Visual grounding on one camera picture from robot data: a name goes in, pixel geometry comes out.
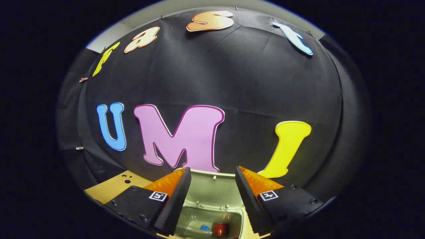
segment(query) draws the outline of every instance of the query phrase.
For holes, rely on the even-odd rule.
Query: bolt hole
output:
[[[287,215],[278,216],[278,221],[283,222],[288,218]]]
[[[145,222],[149,221],[149,217],[147,217],[145,215],[140,215],[140,219],[142,219]]]

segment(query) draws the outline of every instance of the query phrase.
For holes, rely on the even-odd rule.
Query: orange soft finger pad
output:
[[[264,176],[261,176],[251,170],[248,170],[244,167],[239,166],[241,169],[243,175],[245,176],[249,187],[251,188],[252,192],[254,193],[255,197],[258,197],[259,193],[268,192],[270,190],[276,190],[279,188],[283,188],[282,185],[278,184],[277,182],[270,180]]]
[[[152,182],[148,186],[144,187],[144,189],[166,193],[169,197],[171,197],[185,169],[186,168],[182,168],[180,170],[172,172]]]

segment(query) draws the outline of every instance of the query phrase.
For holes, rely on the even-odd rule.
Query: black fabric backdrop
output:
[[[76,147],[81,146],[77,127],[82,86],[79,80],[91,70],[98,55],[99,53],[89,49],[81,51],[63,80],[56,108],[59,149],[76,183],[84,189],[98,184],[99,181],[93,176],[93,170],[89,168],[83,151],[75,150]]]
[[[188,32],[192,17],[208,10],[232,12],[235,24],[220,31]],[[295,48],[272,21],[303,36],[314,55]],[[160,27],[156,40],[123,52],[135,35],[153,26]],[[222,173],[233,173],[238,165],[264,169],[278,142],[275,126],[282,121],[306,122],[312,132],[300,145],[287,175],[275,179],[281,184],[304,186],[334,145],[342,109],[338,72],[321,43],[290,23],[254,11],[204,8],[149,23],[116,42],[120,45],[101,71],[91,77],[93,68],[88,74],[79,105],[82,145],[99,182],[119,174],[122,167],[149,180],[174,170],[166,163],[155,166],[143,160],[143,141],[133,115],[140,104],[156,105],[172,133],[189,106],[223,109],[226,118],[215,138],[215,165]],[[99,127],[96,106],[113,102],[125,105],[124,151],[110,148]],[[107,119],[114,129],[110,113]],[[183,154],[177,167],[184,162]]]
[[[76,53],[106,27],[140,9],[141,3],[113,7],[104,1],[10,3],[16,6],[4,14],[11,23],[5,32],[12,36],[5,38],[6,64],[10,63],[6,72],[13,74],[7,82],[16,88],[5,88],[11,104],[6,104],[4,120],[10,142],[16,145],[5,160],[10,176],[6,179],[5,237],[140,235],[91,202],[71,180],[63,158],[54,153],[53,109]],[[346,190],[321,213],[282,237],[420,238],[418,183],[423,157],[418,129],[423,80],[417,46],[424,5],[419,1],[353,5],[307,1],[283,6],[334,36],[353,57],[371,96],[374,124],[367,162]]]

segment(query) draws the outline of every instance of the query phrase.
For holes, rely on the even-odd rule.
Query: screw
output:
[[[140,218],[145,222],[149,221],[149,217],[147,217],[147,216],[140,215]]]

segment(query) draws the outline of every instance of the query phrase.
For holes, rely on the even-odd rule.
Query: blue object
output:
[[[115,125],[116,139],[113,139],[109,134],[108,124],[106,122],[106,112],[108,108],[106,105],[97,106],[97,114],[99,116],[100,130],[102,131],[103,139],[113,149],[123,151],[126,146],[124,128],[122,126],[121,113],[124,111],[124,105],[122,103],[112,103],[110,105],[110,111],[113,115],[113,122]]]
[[[310,56],[313,55],[313,52],[311,51],[311,49],[301,42],[300,38],[301,39],[303,38],[301,35],[299,35],[295,31],[293,31],[290,27],[284,24],[275,23],[275,22],[272,22],[272,24],[275,26],[278,26],[283,31],[285,36],[289,39],[289,41],[292,42],[292,44],[294,44],[298,49],[302,50],[303,52],[305,52],[306,54]]]

